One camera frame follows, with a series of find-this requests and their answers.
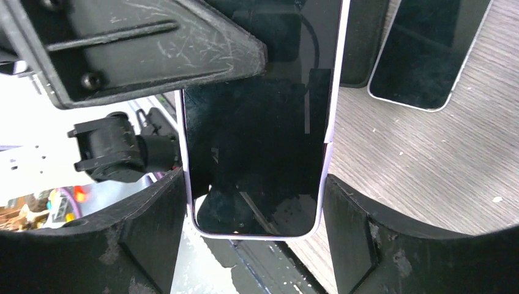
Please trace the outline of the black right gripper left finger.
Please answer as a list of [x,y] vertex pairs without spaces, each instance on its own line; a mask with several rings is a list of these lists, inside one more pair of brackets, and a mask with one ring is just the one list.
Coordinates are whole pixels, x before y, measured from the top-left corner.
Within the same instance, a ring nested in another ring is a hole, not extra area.
[[2,293],[169,293],[186,212],[182,170],[61,228],[1,232]]

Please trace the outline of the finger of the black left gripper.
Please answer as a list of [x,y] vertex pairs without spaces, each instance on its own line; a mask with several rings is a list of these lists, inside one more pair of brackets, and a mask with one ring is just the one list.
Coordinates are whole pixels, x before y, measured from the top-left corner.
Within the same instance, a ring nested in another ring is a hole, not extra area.
[[96,107],[262,74],[262,41],[205,1],[2,1],[51,103]]

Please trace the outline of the phone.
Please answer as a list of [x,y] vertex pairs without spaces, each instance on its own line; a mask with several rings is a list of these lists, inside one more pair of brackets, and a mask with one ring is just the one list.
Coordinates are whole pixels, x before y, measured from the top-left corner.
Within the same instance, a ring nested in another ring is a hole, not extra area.
[[212,1],[266,45],[263,74],[190,87],[182,158],[194,227],[208,238],[314,233],[332,157],[349,1]]
[[491,1],[400,1],[367,91],[375,99],[423,111],[449,102]]

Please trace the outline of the black phone case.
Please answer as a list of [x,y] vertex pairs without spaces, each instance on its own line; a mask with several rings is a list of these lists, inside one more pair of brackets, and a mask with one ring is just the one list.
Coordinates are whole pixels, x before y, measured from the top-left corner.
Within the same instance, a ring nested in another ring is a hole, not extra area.
[[340,86],[367,85],[381,46],[388,6],[388,0],[350,1]]

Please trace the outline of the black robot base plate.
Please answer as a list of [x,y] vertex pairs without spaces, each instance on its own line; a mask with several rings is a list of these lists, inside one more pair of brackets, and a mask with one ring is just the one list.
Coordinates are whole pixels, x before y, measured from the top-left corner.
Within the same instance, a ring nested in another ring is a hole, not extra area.
[[203,240],[217,261],[231,270],[238,293],[327,292],[282,241]]

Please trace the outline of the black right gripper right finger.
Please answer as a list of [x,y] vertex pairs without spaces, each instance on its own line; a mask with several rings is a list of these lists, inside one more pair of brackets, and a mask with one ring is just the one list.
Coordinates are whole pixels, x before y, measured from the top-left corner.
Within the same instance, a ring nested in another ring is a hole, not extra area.
[[518,228],[465,235],[326,179],[324,218],[340,293],[517,293]]

